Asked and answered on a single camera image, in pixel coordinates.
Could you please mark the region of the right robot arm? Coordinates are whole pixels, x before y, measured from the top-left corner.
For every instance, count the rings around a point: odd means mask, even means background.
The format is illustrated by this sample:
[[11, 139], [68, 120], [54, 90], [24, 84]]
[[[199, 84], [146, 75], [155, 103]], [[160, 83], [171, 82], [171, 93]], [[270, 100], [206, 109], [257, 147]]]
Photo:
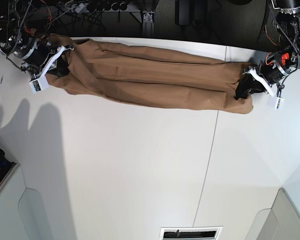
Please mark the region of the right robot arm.
[[65, 12], [62, 4], [62, 0], [0, 0], [0, 51], [33, 80], [44, 68], [57, 77], [70, 72], [63, 55], [53, 60], [62, 43], [51, 27]]

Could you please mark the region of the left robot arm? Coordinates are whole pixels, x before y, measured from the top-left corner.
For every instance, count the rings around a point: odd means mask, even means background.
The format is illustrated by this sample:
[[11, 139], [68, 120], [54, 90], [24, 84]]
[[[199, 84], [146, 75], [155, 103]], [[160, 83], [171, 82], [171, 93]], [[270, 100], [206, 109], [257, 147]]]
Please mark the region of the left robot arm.
[[277, 51], [269, 52], [264, 61], [243, 70], [235, 90], [236, 99], [255, 93], [281, 97], [287, 78], [300, 70], [300, 0], [268, 0], [261, 31], [268, 35], [268, 17], [279, 33]]

